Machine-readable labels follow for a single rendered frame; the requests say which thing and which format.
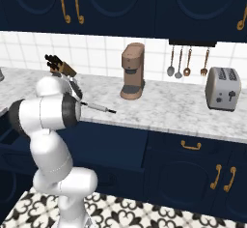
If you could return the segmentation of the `navy open drawer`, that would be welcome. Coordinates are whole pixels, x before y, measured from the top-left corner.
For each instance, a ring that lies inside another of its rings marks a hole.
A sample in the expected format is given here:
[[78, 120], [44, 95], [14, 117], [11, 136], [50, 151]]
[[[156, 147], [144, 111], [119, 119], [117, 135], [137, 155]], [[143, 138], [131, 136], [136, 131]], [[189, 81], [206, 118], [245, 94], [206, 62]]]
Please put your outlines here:
[[[89, 122], [58, 130], [67, 143], [75, 166], [112, 167], [143, 172], [148, 132]], [[0, 117], [0, 169], [33, 175], [37, 166], [29, 149], [30, 139], [19, 135], [9, 123], [9, 114]]]

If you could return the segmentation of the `grey two-slot toaster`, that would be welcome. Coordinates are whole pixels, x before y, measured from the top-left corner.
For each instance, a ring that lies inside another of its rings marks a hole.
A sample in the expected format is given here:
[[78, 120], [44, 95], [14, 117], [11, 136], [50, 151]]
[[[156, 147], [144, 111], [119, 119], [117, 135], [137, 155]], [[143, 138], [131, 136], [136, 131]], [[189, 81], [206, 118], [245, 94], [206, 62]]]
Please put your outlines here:
[[206, 81], [206, 104], [209, 109], [235, 110], [241, 91], [238, 73], [232, 68], [212, 67]]

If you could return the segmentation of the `black utensil rail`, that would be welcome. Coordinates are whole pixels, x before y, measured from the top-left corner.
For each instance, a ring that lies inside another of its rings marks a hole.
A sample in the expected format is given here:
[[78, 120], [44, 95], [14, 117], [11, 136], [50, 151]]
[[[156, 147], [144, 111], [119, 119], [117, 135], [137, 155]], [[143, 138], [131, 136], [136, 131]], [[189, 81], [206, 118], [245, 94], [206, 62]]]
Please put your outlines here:
[[185, 41], [185, 40], [173, 40], [173, 39], [169, 39], [169, 44], [170, 45], [215, 47], [217, 45], [217, 42], [209, 42], [209, 41]]

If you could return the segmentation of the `navy base cupboard door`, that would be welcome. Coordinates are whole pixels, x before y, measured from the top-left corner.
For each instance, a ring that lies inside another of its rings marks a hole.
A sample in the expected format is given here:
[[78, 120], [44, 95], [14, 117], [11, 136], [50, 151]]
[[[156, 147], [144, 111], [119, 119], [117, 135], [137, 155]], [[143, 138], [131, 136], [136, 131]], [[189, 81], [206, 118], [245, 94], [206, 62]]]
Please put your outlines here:
[[134, 200], [144, 199], [143, 168], [124, 169], [93, 165], [90, 169], [97, 174], [97, 192]]
[[[236, 174], [231, 190], [224, 191], [224, 185], [229, 182], [232, 166], [236, 167]], [[247, 145], [237, 144], [226, 166], [223, 167], [223, 179], [217, 189], [211, 214], [242, 223], [247, 223]]]
[[33, 185], [36, 166], [29, 151], [0, 144], [0, 219], [3, 220], [25, 190]]
[[221, 159], [178, 160], [162, 158], [151, 153], [148, 181], [148, 202], [154, 205], [209, 214], [217, 189], [211, 189], [215, 180], [216, 164], [222, 165], [218, 185], [226, 161]]

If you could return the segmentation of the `wooden knife block black knives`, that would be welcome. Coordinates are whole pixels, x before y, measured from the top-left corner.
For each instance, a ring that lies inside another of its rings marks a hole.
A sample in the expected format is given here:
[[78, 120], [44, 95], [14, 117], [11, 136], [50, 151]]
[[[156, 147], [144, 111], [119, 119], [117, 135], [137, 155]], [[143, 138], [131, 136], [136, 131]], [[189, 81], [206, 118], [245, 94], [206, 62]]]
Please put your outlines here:
[[65, 76], [75, 77], [77, 72], [66, 62], [62, 61], [56, 55], [44, 55], [44, 59], [47, 61], [46, 65], [50, 67], [51, 72], [59, 72]]

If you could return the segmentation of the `hanging brown fork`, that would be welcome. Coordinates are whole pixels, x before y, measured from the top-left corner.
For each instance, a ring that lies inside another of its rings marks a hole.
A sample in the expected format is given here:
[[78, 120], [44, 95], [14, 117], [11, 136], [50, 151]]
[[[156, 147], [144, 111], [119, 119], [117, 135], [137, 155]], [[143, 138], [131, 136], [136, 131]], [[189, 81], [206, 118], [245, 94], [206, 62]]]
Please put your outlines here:
[[206, 64], [207, 64], [207, 61], [208, 61], [208, 56], [209, 56], [209, 48], [206, 50], [206, 57], [205, 57], [204, 67], [200, 71], [201, 76], [206, 76], [206, 74], [207, 74]]

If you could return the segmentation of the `hanging grey ladle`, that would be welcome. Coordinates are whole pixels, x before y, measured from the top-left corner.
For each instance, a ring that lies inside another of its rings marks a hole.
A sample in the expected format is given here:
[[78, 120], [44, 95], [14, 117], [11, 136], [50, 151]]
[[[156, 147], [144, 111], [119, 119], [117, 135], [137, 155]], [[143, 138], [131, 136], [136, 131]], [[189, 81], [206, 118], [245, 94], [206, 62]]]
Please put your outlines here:
[[176, 79], [181, 79], [182, 78], [182, 74], [180, 72], [180, 65], [181, 65], [181, 60], [182, 60], [182, 53], [183, 53], [183, 46], [181, 47], [180, 52], [179, 52], [178, 71], [175, 73], [175, 78]]

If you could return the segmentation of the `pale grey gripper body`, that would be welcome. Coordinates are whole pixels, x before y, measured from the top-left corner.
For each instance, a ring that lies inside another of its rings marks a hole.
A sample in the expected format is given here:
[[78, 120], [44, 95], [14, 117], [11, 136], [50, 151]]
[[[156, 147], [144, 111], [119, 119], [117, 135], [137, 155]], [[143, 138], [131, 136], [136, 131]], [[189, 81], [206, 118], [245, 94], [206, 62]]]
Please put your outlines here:
[[77, 81], [73, 77], [68, 77], [67, 83], [69, 84], [67, 93], [74, 97], [77, 101], [81, 101], [83, 98], [83, 93], [78, 86]]

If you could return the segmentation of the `navy wall cupboard door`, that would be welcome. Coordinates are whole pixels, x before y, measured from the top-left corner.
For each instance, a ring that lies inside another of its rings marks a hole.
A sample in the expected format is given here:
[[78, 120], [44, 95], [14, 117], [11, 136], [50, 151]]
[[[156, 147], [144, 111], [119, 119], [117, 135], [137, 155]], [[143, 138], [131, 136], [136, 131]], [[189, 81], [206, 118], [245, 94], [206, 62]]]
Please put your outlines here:
[[247, 43], [247, 0], [156, 0], [155, 35], [178, 41]]
[[84, 35], [152, 38], [156, 0], [79, 0]]
[[4, 31], [71, 33], [73, 0], [65, 0], [71, 22], [66, 24], [60, 0], [0, 0]]

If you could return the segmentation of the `brown coffee machine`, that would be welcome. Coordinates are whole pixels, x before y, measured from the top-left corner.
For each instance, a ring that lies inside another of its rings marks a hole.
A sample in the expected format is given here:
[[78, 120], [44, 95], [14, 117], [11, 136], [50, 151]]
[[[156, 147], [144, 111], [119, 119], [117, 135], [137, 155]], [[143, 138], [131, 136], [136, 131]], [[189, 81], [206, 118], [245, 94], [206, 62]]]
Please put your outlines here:
[[137, 100], [142, 96], [145, 86], [144, 53], [145, 46], [142, 43], [130, 43], [122, 53], [123, 99]]

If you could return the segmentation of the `navy closed drawer front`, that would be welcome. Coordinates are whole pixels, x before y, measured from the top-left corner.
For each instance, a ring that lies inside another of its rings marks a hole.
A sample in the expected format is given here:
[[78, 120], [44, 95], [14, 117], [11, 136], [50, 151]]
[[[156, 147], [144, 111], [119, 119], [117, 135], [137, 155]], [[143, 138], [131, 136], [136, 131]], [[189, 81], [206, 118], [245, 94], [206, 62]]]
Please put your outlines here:
[[[196, 146], [200, 142], [201, 150], [184, 149], [180, 145], [181, 140], [189, 146]], [[220, 140], [159, 131], [149, 132], [147, 149], [162, 158], [173, 157], [178, 160], [221, 159], [226, 161], [232, 152], [232, 147]]]

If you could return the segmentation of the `hanging brown slotted spoon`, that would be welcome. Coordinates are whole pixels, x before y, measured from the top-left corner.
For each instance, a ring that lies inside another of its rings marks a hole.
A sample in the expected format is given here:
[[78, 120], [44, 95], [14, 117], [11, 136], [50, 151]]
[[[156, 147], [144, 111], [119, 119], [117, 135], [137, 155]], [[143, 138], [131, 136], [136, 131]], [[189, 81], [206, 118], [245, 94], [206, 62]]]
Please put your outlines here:
[[191, 54], [192, 54], [192, 46], [190, 46], [190, 48], [188, 50], [187, 65], [186, 65], [186, 68], [183, 70], [183, 75], [184, 76], [189, 76], [190, 72], [191, 72], [191, 70], [189, 68]]

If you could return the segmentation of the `hanging grey spoon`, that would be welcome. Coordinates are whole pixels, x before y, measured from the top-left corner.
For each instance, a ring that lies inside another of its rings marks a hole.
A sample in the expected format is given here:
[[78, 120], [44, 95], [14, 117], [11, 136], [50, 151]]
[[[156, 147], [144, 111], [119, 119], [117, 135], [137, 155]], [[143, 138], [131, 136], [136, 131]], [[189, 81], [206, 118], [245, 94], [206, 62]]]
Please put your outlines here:
[[172, 53], [171, 53], [171, 63], [170, 63], [170, 66], [167, 69], [168, 76], [172, 76], [174, 74], [174, 72], [175, 72], [175, 68], [173, 67], [174, 53], [175, 53], [175, 46], [173, 45]]

